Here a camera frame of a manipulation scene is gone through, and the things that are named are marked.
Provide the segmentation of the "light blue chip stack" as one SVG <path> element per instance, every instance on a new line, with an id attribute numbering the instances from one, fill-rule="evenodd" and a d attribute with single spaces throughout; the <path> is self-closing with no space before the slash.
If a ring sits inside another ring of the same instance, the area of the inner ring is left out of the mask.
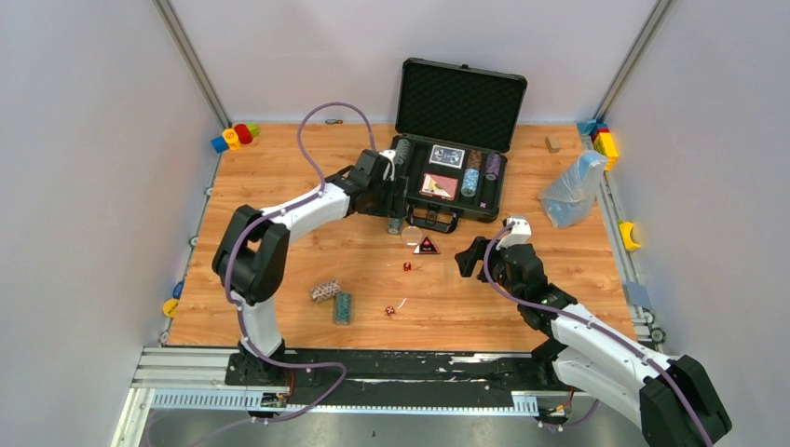
<path id="1" fill-rule="evenodd" d="M 465 197 L 474 197 L 477 194 L 480 171 L 476 168 L 467 168 L 461 181 L 460 194 Z"/>

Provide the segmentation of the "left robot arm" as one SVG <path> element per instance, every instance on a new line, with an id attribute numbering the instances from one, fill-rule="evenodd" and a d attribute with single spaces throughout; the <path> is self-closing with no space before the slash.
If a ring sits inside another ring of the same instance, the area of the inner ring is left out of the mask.
<path id="1" fill-rule="evenodd" d="M 301 196 L 269 208 L 243 205 L 234 211 L 211 268 L 237 312 L 237 373 L 273 385 L 290 367 L 283 358 L 275 296 L 292 243 L 355 213 L 403 216 L 407 180 L 396 158 L 393 150 L 365 149 L 354 165 L 321 177 L 318 186 Z"/>

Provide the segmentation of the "red playing card deck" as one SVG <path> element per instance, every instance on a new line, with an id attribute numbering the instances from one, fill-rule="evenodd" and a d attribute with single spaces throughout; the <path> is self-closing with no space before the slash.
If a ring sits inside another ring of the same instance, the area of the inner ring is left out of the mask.
<path id="1" fill-rule="evenodd" d="M 458 189 L 458 178 L 427 172 L 423 176 L 418 193 L 443 200 L 454 200 Z"/>

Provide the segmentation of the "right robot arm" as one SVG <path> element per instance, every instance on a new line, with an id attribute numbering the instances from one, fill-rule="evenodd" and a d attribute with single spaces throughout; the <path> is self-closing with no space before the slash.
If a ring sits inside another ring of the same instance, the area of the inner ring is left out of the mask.
<path id="1" fill-rule="evenodd" d="M 476 237 L 455 261 L 463 278 L 490 283 L 547 336 L 531 365 L 538 385 L 587 392 L 634 423 L 650 446 L 712 446 L 732 430 L 699 361 L 666 356 L 615 331 L 549 282 L 532 245 L 500 248 Z"/>

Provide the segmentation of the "olive blue chip stack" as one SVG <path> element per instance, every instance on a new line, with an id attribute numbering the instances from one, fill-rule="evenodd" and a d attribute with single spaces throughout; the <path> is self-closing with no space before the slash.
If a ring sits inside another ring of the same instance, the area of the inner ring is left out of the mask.
<path id="1" fill-rule="evenodd" d="M 404 218 L 390 218 L 387 226 L 388 233 L 399 236 L 402 233 L 404 221 Z"/>
<path id="2" fill-rule="evenodd" d="M 394 164 L 396 166 L 403 165 L 405 161 L 408 159 L 411 149 L 412 149 L 412 144 L 408 139 L 401 138 L 400 140 L 398 140 L 395 147 Z"/>

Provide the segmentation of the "purple poker chip stack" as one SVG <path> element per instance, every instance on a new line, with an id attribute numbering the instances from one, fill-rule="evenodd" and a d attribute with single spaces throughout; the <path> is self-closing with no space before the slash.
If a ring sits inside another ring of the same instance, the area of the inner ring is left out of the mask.
<path id="1" fill-rule="evenodd" d="M 501 172 L 502 158 L 499 154 L 489 154 L 485 160 L 484 178 L 489 182 L 496 181 Z"/>

